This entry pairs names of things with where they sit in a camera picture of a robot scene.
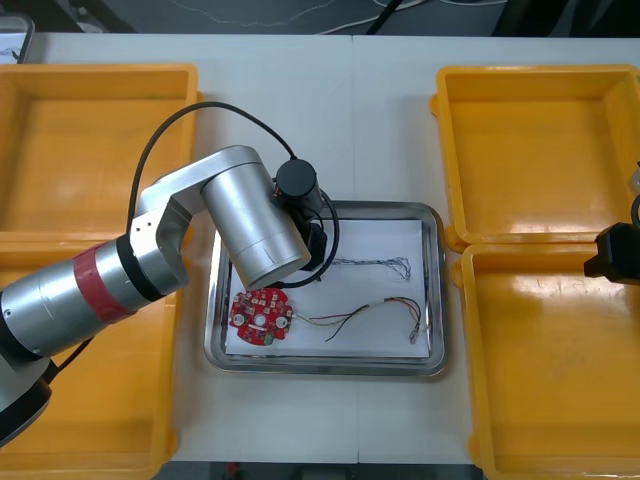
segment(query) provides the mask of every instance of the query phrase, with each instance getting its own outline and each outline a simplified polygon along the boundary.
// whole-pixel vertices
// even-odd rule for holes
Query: yellow plastic bin
[[[197,81],[192,65],[0,67],[0,242],[120,235],[140,154]],[[143,188],[191,161],[194,132],[187,115],[162,135]]]
[[[147,140],[197,95],[191,65],[0,67],[0,288],[121,235]],[[192,160],[194,133],[193,115],[169,128],[142,188]],[[43,415],[0,450],[0,478],[142,480],[160,470],[177,446],[179,298],[96,337],[55,379]]]
[[[490,480],[640,474],[640,289],[585,278],[595,252],[472,245],[456,266]]]
[[[438,117],[449,245],[588,243],[629,222],[640,160],[638,71],[624,65],[447,67]]]

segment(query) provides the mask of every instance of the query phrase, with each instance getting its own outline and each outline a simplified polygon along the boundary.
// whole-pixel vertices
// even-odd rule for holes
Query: robotic arm
[[[584,264],[587,277],[640,285],[640,168],[631,176],[629,188],[636,195],[631,204],[631,223],[616,223],[598,234],[598,254]]]
[[[141,160],[144,165],[145,154]],[[275,180],[274,185],[252,148],[221,150],[144,190],[121,237],[1,291],[0,447],[46,408],[49,383],[58,372],[50,357],[79,342],[86,344],[108,325],[187,284],[180,246],[195,214],[209,212],[247,290],[272,285],[300,269],[314,270],[324,261],[307,281],[277,285],[295,287],[318,279],[337,250],[335,210],[304,160],[292,155]],[[336,228],[326,261],[326,236],[310,223],[319,218],[322,198]]]

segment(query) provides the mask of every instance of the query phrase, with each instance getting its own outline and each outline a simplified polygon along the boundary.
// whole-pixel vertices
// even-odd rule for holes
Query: red circuit board
[[[229,325],[238,336],[253,345],[271,345],[273,339],[284,340],[293,309],[289,298],[278,288],[262,288],[237,294],[231,304]]]

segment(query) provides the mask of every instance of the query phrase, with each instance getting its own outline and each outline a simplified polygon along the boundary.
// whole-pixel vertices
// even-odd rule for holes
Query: black cable
[[[392,298],[400,298],[400,299],[405,300],[405,301],[407,301],[409,303],[412,303],[418,309],[418,319],[422,318],[422,308],[420,308],[420,305],[414,299],[409,298],[409,297],[392,297]]]
[[[305,285],[309,285],[316,280],[319,280],[320,277],[327,271],[327,269],[331,266],[333,259],[336,258],[336,253],[338,252],[338,243],[340,242],[340,221],[338,219],[338,212],[336,212],[335,207],[333,206],[333,202],[329,198],[324,190],[320,190],[322,194],[322,198],[324,199],[327,207],[329,207],[329,211],[331,212],[331,219],[333,220],[333,244],[331,246],[331,251],[329,252],[329,256],[324,261],[322,266],[316,270],[313,275],[305,278],[304,280],[300,280],[299,282],[276,282],[273,285],[270,285],[271,288],[300,288]]]
[[[369,307],[370,307],[370,305],[369,305],[369,304],[367,304],[367,305],[363,305],[363,306],[361,306],[360,308],[358,308],[357,310],[354,310],[353,312],[351,312],[351,313],[347,316],[347,318],[345,318],[345,319],[343,320],[343,322],[340,324],[340,326],[338,327],[338,330],[336,330],[336,331],[334,332],[334,334],[333,334],[333,335],[331,335],[329,338],[327,338],[327,339],[325,340],[325,343],[326,343],[326,342],[328,342],[328,341],[330,341],[330,340],[333,340],[333,339],[336,337],[336,335],[337,335],[338,333],[340,333],[340,330],[342,330],[342,327],[344,327],[345,323],[347,323],[351,318],[355,317],[355,316],[356,316],[358,313],[360,313],[362,310],[365,310],[365,309],[367,309],[367,308],[369,308]]]
[[[638,209],[640,208],[640,195],[634,198],[631,204],[631,223],[640,230],[640,218],[638,217]]]
[[[316,217],[318,219],[318,221],[320,222],[320,231],[322,232],[322,236],[324,237],[324,221],[322,220],[322,217],[320,216],[320,214],[318,212],[316,212],[312,208],[308,208],[307,210],[309,210],[311,213],[313,213],[313,216]]]
[[[73,362],[78,355],[80,355],[82,353],[82,351],[87,348],[89,346],[89,344],[91,343],[91,340],[93,340],[93,337],[85,340],[84,342],[82,342],[80,345],[78,345],[78,348],[76,348],[73,353],[71,353],[71,355],[69,355],[64,362],[62,362],[60,364],[60,366],[58,367],[58,373],[60,373],[62,370],[64,370],[65,368],[67,368],[69,366],[69,364],[71,364],[71,362]]]
[[[382,10],[382,13],[378,16],[378,18],[376,18],[376,20],[373,22],[373,25],[369,27],[366,35],[375,35],[376,33],[378,33],[380,27],[382,27],[387,22],[387,20],[389,20],[389,17],[393,15],[393,13],[401,3],[402,0],[391,0],[387,4],[387,6],[384,7],[384,10]]]
[[[176,120],[183,117],[187,113],[193,112],[195,110],[200,110],[202,108],[222,108],[224,110],[229,110],[231,112],[237,113],[238,115],[246,118],[247,120],[255,123],[260,128],[269,133],[273,138],[275,138],[280,145],[284,147],[284,149],[289,153],[289,156],[292,159],[296,159],[295,153],[291,147],[284,141],[284,139],[278,135],[278,133],[273,130],[269,125],[254,117],[250,113],[245,112],[244,110],[234,107],[233,105],[229,105],[228,103],[223,102],[199,102],[194,103],[193,105],[189,105],[188,107],[184,107],[181,110],[178,110],[176,113],[167,118],[162,125],[158,127],[155,133],[147,142],[147,146],[144,147],[142,151],[142,155],[140,156],[140,160],[138,161],[138,166],[136,167],[136,173],[133,176],[133,184],[131,185],[131,195],[129,197],[129,209],[127,211],[127,233],[131,232],[131,224],[133,223],[133,217],[136,214],[136,202],[138,200],[138,190],[140,188],[140,180],[142,178],[142,171],[144,169],[144,165],[149,158],[149,154],[151,153],[151,149],[156,144],[160,136],[165,132],[167,128],[169,128]]]

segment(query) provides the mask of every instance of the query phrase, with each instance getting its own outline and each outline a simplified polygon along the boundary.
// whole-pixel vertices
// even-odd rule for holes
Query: colorful wires
[[[340,333],[340,330],[342,330],[342,328],[345,326],[345,324],[351,320],[353,317],[363,313],[364,311],[367,311],[371,308],[375,308],[379,305],[382,305],[384,303],[389,303],[389,302],[397,302],[397,303],[402,303],[403,305],[405,305],[407,307],[407,309],[409,310],[409,313],[411,315],[411,318],[413,318],[413,320],[415,321],[416,325],[413,328],[413,330],[411,331],[410,335],[409,335],[409,341],[414,344],[418,338],[418,335],[420,333],[420,320],[422,319],[422,309],[420,308],[420,305],[418,304],[418,302],[416,302],[415,300],[412,300],[410,298],[407,297],[387,297],[385,298],[382,302],[379,303],[374,303],[373,305],[370,304],[366,304],[366,305],[362,305],[361,307],[355,309],[353,312],[350,313],[341,313],[341,314],[336,314],[336,315],[325,315],[322,317],[305,317],[303,315],[300,314],[294,314],[294,318],[299,318],[300,320],[303,320],[311,325],[314,325],[316,327],[331,327],[334,325],[340,325],[338,327],[338,329],[333,333],[333,335],[331,335],[329,338],[327,338],[325,340],[325,342],[330,342],[331,340],[333,340],[338,333]]]

